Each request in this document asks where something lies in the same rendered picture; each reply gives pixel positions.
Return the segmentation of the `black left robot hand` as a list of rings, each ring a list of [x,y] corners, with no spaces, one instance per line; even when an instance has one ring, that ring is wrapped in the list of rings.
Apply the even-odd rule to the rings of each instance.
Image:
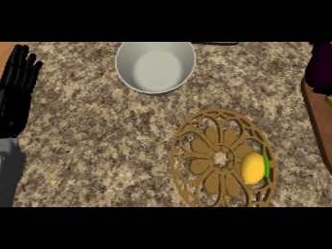
[[[16,45],[0,78],[0,139],[16,138],[26,127],[39,68],[41,62],[28,52],[28,45]]]

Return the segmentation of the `golden openwork placemat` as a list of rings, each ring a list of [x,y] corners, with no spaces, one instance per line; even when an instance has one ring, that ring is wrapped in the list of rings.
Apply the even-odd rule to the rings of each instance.
[[[243,182],[246,153],[261,151],[270,161],[268,176]],[[276,163],[268,141],[252,122],[224,109],[206,109],[186,118],[171,142],[171,175],[180,197],[190,206],[265,206],[276,189]]]

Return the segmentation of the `dark purple eggplant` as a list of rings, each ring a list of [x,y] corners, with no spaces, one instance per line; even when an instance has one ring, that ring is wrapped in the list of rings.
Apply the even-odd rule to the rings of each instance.
[[[329,42],[311,43],[304,80],[315,93],[332,95],[332,44]]]

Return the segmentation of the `yellow vegetable with green stem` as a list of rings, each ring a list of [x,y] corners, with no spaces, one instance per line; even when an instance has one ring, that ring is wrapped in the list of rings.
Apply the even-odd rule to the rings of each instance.
[[[240,174],[243,182],[248,185],[253,185],[258,181],[268,176],[270,161],[265,154],[258,152],[249,152],[242,159]]]

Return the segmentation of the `white bowl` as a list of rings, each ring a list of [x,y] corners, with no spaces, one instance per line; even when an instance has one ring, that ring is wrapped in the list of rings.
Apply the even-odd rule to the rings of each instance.
[[[124,84],[146,94],[178,88],[194,67],[190,42],[124,42],[115,56],[115,69]]]

